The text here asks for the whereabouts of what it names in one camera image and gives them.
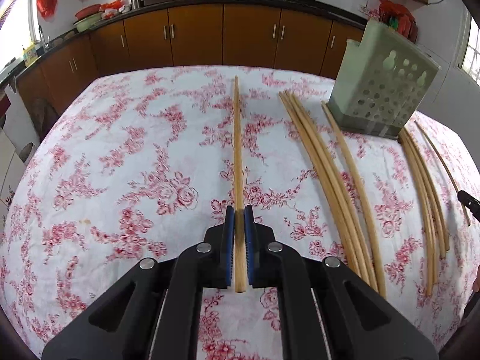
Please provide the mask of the black kitchen countertop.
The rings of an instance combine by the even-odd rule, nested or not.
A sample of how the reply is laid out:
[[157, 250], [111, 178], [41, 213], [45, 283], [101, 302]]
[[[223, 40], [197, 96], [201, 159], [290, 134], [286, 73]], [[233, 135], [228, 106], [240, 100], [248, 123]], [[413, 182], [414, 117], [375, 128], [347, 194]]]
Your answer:
[[176, 0], [103, 19], [89, 37], [97, 71], [239, 65], [334, 78], [367, 20], [323, 2]]

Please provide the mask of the brown lower kitchen cabinets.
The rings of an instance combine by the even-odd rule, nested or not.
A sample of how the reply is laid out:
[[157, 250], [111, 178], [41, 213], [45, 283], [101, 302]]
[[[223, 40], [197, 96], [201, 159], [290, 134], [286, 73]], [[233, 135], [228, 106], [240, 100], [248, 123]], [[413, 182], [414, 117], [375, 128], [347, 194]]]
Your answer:
[[98, 77], [147, 68], [235, 65], [335, 78], [362, 24], [279, 7], [207, 3], [154, 10], [77, 35], [16, 77], [29, 112], [63, 113]]

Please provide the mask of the wooden chopstick right group outer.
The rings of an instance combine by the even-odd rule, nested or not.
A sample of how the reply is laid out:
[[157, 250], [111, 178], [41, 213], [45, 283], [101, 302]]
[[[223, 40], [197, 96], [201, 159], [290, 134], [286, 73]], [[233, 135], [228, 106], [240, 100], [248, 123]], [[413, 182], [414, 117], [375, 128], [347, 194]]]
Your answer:
[[439, 201], [439, 196], [435, 190], [434, 187], [434, 182], [431, 177], [431, 173], [428, 170], [428, 167], [426, 165], [425, 160], [422, 158], [421, 151], [416, 144], [416, 142], [413, 139], [412, 134], [406, 129], [405, 130], [409, 141], [412, 143], [414, 153], [416, 157], [418, 158], [420, 164], [421, 164], [421, 171], [423, 172], [423, 176], [426, 179], [426, 189], [427, 193], [431, 197], [431, 200], [433, 201], [432, 203], [432, 210], [433, 210], [433, 217], [434, 217], [434, 223], [437, 225], [437, 233], [439, 235], [439, 243], [442, 245], [441, 247], [441, 257], [445, 258], [448, 250], [450, 250], [450, 243], [449, 243], [449, 236], [448, 236], [448, 229], [447, 225], [445, 223], [445, 219], [443, 217], [440, 201]]

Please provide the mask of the wooden chopstick group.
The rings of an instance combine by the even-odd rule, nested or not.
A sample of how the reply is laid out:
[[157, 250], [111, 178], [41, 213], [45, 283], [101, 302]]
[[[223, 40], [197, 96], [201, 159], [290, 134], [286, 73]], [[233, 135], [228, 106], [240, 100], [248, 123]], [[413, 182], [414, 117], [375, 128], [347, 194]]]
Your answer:
[[425, 295], [430, 297], [434, 286], [434, 240], [431, 232], [431, 214], [429, 211], [428, 201], [426, 197], [425, 185], [417, 164], [413, 149], [409, 143], [408, 136], [404, 130], [400, 131], [400, 144], [403, 147], [405, 157], [407, 159], [412, 180], [416, 189], [416, 194], [420, 202], [422, 226], [425, 233], [425, 260], [426, 260], [426, 290]]
[[435, 190], [434, 187], [434, 182], [431, 177], [431, 173], [428, 170], [428, 167], [426, 165], [425, 160], [422, 158], [421, 151], [416, 144], [416, 142], [413, 139], [412, 134], [406, 129], [405, 130], [409, 141], [412, 143], [414, 153], [416, 157], [418, 158], [420, 164], [421, 164], [421, 171], [423, 172], [423, 176], [426, 179], [426, 189], [427, 193], [431, 197], [431, 200], [433, 201], [432, 203], [432, 210], [433, 210], [433, 217], [434, 217], [434, 223], [437, 225], [437, 233], [439, 235], [439, 243], [442, 245], [441, 247], [441, 257], [445, 258], [448, 250], [450, 250], [450, 243], [449, 243], [449, 236], [448, 236], [448, 229], [447, 225], [445, 223], [445, 219], [443, 217], [440, 201], [439, 201], [439, 196]]
[[[421, 179], [422, 179], [422, 181], [423, 181], [423, 184], [424, 184], [424, 186], [425, 186], [424, 189], [425, 189], [427, 201], [428, 201], [428, 203], [430, 204], [431, 218], [432, 218], [432, 221], [433, 221], [433, 224], [431, 225], [431, 227], [436, 231], [437, 237], [438, 237], [438, 239], [439, 239], [439, 235], [438, 235], [438, 233], [437, 233], [438, 228], [437, 228], [437, 225], [434, 223], [434, 217], [433, 217], [433, 210], [432, 210], [432, 203], [433, 203], [433, 201], [431, 200], [431, 197], [430, 197], [429, 194], [427, 193], [427, 189], [426, 189], [426, 187], [427, 187], [427, 185], [426, 185], [426, 179], [425, 179], [425, 177], [423, 176], [423, 172], [422, 172], [422, 170], [421, 170], [421, 164], [420, 164], [418, 158], [416, 157], [416, 155], [415, 155], [415, 153], [414, 153], [413, 145], [412, 145], [412, 143], [409, 141], [408, 136], [407, 136], [405, 130], [406, 130], [406, 128], [403, 127], [403, 128], [402, 128], [402, 132], [403, 132], [404, 135], [406, 135], [407, 141], [408, 141], [408, 143], [409, 143], [409, 144], [411, 145], [411, 147], [412, 147], [413, 157], [415, 158], [415, 160], [416, 160], [416, 162], [417, 162], [417, 165], [418, 165], [419, 168], [420, 168], [420, 175], [421, 175]], [[440, 258], [442, 258], [442, 257], [441, 257], [441, 247], [442, 247], [442, 245], [439, 243], [439, 255], [440, 255]]]

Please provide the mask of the wooden chopstick right group inner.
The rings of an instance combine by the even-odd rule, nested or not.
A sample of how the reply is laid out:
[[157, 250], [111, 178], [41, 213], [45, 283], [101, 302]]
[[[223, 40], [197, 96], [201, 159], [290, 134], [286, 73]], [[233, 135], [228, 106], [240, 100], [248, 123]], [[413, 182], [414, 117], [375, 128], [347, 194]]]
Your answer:
[[403, 147], [405, 157], [407, 159], [412, 180], [416, 189], [416, 194], [420, 202], [422, 226], [425, 233], [425, 260], [426, 260], [426, 290], [425, 295], [430, 297], [434, 286], [434, 240], [431, 232], [431, 214], [429, 211], [428, 201], [426, 197], [425, 185], [417, 164], [413, 149], [409, 143], [408, 136], [404, 130], [400, 131], [400, 144]]

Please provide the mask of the wooden chopstick beside holder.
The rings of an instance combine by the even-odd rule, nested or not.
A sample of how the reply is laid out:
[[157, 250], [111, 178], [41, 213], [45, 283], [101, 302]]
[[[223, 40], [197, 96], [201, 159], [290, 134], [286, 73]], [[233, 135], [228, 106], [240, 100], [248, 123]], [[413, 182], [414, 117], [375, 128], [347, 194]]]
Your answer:
[[322, 102], [322, 108], [332, 126], [332, 129], [335, 132], [337, 137], [338, 144], [340, 149], [343, 153], [344, 158], [346, 159], [346, 165], [348, 166], [351, 174], [352, 179], [355, 183], [355, 187], [359, 194], [360, 198], [360, 205], [362, 206], [362, 211], [364, 214], [364, 220], [366, 224], [366, 228], [368, 231], [368, 238], [371, 245], [372, 255], [373, 255], [373, 267], [375, 270], [377, 286], [378, 286], [378, 293], [383, 297], [386, 298], [386, 281], [385, 275], [383, 273], [383, 264], [382, 264], [382, 255], [380, 250], [380, 244], [378, 241], [377, 236], [377, 229], [374, 223], [373, 213], [371, 211], [371, 207], [365, 192], [365, 186], [363, 180], [360, 177], [360, 174], [357, 170], [355, 161], [352, 157], [352, 154], [348, 148], [348, 145], [344, 139], [343, 133], [341, 129], [338, 127], [337, 122], [335, 121], [334, 116], [330, 112], [328, 105], [326, 102]]

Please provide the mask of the wooden chopstick right group middle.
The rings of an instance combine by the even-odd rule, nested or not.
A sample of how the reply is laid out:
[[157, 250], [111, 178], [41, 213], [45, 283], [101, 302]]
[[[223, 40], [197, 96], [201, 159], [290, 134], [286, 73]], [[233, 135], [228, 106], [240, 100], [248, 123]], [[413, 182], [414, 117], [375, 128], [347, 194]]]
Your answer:
[[[416, 157], [416, 155], [415, 155], [415, 153], [414, 153], [413, 145], [412, 145], [412, 143], [409, 141], [408, 136], [407, 136], [405, 130], [406, 130], [406, 128], [403, 127], [403, 128], [402, 128], [402, 132], [403, 132], [404, 135], [406, 135], [407, 141], [408, 141], [408, 143], [409, 143], [409, 144], [411, 145], [411, 147], [412, 147], [413, 157], [415, 158], [415, 160], [416, 160], [416, 162], [417, 162], [417, 165], [418, 165], [419, 168], [420, 168], [420, 175], [421, 175], [421, 179], [422, 179], [422, 181], [423, 181], [423, 184], [424, 184], [424, 186], [425, 186], [424, 189], [425, 189], [427, 201], [428, 201], [428, 203], [430, 204], [431, 218], [432, 218], [432, 221], [433, 221], [433, 224], [431, 225], [431, 227], [436, 231], [437, 237], [438, 237], [438, 239], [439, 239], [439, 235], [438, 235], [438, 233], [437, 233], [438, 228], [437, 228], [437, 225], [434, 223], [434, 217], [433, 217], [433, 210], [432, 210], [432, 203], [433, 203], [433, 201], [431, 200], [431, 197], [430, 197], [429, 194], [427, 193], [427, 189], [426, 189], [426, 187], [427, 187], [427, 185], [426, 185], [426, 179], [425, 179], [425, 177], [423, 176], [423, 172], [422, 172], [422, 170], [421, 170], [421, 164], [420, 164], [418, 158]], [[439, 255], [440, 255], [440, 258], [442, 258], [442, 257], [441, 257], [441, 247], [442, 247], [442, 245], [439, 243]]]

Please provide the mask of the right window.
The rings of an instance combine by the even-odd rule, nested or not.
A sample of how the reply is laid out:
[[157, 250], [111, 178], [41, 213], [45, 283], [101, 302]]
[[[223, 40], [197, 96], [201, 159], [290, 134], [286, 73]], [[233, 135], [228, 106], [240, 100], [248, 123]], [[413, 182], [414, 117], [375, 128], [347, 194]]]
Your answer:
[[465, 34], [465, 41], [461, 47], [458, 67], [479, 85], [480, 70], [480, 37], [479, 25], [473, 17], [469, 18], [469, 30]]

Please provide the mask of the window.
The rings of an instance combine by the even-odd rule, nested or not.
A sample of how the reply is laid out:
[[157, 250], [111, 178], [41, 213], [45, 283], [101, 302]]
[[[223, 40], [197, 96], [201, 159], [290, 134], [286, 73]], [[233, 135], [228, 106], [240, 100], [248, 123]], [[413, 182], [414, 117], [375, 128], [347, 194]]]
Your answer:
[[23, 57], [23, 49], [38, 39], [33, 0], [16, 0], [1, 27], [1, 70]]
[[479, 85], [480, 70], [480, 37], [479, 25], [473, 17], [469, 18], [469, 30], [465, 34], [465, 41], [461, 47], [458, 67]]

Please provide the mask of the green perforated utensil holder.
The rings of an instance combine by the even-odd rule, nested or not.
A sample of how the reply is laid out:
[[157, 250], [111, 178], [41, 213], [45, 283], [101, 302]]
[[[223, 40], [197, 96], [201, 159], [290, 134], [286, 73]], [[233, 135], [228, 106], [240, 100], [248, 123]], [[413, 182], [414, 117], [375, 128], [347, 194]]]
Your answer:
[[441, 67], [407, 38], [370, 20], [349, 39], [327, 106], [345, 131], [396, 139]]

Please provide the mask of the floral pink white tablecloth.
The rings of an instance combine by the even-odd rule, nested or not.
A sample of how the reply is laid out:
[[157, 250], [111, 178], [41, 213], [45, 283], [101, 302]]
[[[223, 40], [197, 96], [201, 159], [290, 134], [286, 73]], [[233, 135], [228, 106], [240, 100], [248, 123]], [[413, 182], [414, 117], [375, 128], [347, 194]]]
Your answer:
[[[344, 255], [329, 205], [278, 95], [309, 112], [351, 200], [358, 192], [321, 104], [331, 80], [246, 67], [174, 67], [95, 80], [70, 105], [1, 196], [1, 308], [35, 356], [140, 259], [175, 258], [224, 220], [233, 203], [233, 93], [241, 96], [244, 201], [302, 255]], [[479, 265], [479, 223], [456, 190], [479, 194], [460, 137], [421, 113], [421, 149], [450, 248], [426, 287], [419, 203], [401, 145], [344, 138], [373, 212], [389, 303], [436, 348], [461, 323]]]

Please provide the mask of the wooden chopstick leftmost of bundle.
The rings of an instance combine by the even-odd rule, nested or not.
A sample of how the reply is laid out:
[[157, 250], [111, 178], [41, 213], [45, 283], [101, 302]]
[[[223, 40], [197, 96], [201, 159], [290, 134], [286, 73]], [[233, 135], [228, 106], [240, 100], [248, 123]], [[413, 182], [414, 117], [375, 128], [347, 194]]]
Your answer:
[[361, 278], [365, 278], [365, 261], [363, 260], [360, 241], [357, 237], [357, 226], [351, 210], [348, 208], [346, 197], [343, 196], [328, 150], [326, 150], [325, 145], [318, 137], [315, 127], [312, 127], [307, 116], [295, 102], [295, 97], [287, 91], [279, 92], [278, 96], [295, 125], [300, 140], [315, 169], [338, 235], [340, 236], [340, 241], [343, 244], [347, 264]]

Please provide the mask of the red bags and bottles right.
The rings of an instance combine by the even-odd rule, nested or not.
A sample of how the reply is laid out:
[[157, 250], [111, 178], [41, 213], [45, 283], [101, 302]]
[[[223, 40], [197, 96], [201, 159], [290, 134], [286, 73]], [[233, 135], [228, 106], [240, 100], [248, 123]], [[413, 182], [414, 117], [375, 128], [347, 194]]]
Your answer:
[[378, 12], [379, 20], [383, 24], [394, 29], [412, 43], [416, 43], [418, 27], [408, 8], [390, 0], [380, 0]]

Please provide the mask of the yellow dish soap bottle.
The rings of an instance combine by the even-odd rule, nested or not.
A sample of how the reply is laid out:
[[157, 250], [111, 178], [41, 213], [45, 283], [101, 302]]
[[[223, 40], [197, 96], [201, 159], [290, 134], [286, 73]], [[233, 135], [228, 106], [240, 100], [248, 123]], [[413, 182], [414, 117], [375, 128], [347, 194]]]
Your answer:
[[36, 45], [31, 43], [28, 47], [23, 49], [23, 60], [26, 67], [29, 67], [38, 59]]

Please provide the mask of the green basin with red bowl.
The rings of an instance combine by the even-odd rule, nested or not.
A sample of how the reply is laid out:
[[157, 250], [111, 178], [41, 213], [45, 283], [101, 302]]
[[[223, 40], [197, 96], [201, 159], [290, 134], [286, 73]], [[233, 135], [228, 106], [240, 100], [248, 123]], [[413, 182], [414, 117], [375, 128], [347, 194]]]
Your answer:
[[79, 10], [76, 13], [77, 21], [73, 24], [78, 33], [90, 29], [102, 19], [103, 11], [100, 4], [94, 4]]

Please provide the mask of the left window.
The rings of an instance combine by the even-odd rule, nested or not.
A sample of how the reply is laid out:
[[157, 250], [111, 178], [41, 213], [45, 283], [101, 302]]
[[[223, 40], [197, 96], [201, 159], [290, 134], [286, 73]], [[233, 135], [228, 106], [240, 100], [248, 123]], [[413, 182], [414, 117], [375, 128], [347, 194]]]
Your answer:
[[23, 57], [23, 49], [38, 39], [33, 0], [16, 0], [1, 27], [1, 70]]

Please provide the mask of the red white bags on counter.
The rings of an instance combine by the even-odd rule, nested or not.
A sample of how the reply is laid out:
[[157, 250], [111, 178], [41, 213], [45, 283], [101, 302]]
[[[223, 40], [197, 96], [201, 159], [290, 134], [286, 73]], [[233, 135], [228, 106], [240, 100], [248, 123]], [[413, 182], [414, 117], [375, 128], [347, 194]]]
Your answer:
[[130, 0], [115, 0], [113, 2], [104, 3], [99, 10], [103, 19], [110, 19], [120, 14], [121, 10], [130, 5]]

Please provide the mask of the red plastic bag on wall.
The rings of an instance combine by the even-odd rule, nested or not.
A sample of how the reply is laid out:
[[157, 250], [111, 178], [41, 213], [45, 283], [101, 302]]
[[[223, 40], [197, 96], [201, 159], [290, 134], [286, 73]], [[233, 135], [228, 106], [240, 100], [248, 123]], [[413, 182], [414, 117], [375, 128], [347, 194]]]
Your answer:
[[47, 20], [55, 15], [58, 0], [37, 0], [37, 11], [41, 18]]

